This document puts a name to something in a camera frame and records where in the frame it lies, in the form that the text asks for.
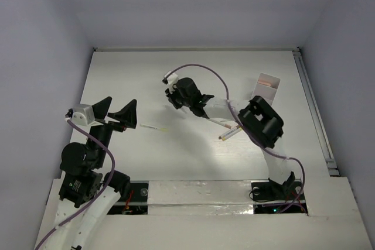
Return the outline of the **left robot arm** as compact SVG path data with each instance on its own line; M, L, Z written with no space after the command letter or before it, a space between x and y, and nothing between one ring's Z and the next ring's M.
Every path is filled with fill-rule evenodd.
M70 142L62 150L60 170L64 178L54 234L44 249L86 249L112 206L132 198L130 177L115 170L108 147L113 132L136 128L137 101L110 113L111 101L106 97L93 105L79 104L65 115L66 122L87 140Z

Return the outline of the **pink white marker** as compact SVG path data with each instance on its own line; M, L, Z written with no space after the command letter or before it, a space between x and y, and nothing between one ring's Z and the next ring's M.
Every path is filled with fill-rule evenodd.
M228 128L228 129L231 129L231 128L232 128L231 125L229 125L229 124L227 124L227 123L225 123L225 122L222 122L222 121L218 121L218 120L215 120L215 119L207 119L207 120L210 121L210 122L212 122L212 123L215 123L215 124L217 124L217 125L220 125L220 126L223 126L223 127L225 127L225 128Z

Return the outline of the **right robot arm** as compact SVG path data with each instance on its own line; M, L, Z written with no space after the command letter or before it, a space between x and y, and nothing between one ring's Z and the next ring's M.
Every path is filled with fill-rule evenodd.
M291 158L274 150L282 145L284 122L265 99L256 95L249 101L235 101L202 94L191 78L179 78L176 74L164 77L162 82L167 86L168 101L176 109L186 107L200 118L234 121L261 148L268 167L268 182L255 196L266 196L265 201L296 201L301 196L295 191Z

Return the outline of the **pink eraser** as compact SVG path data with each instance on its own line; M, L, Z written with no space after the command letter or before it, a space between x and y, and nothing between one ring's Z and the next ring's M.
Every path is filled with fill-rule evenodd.
M264 86L267 86L267 87L271 87L271 88L277 88L277 86L275 86L272 81L262 81L262 80L258 80L257 81L258 84L261 84L261 85L264 85Z

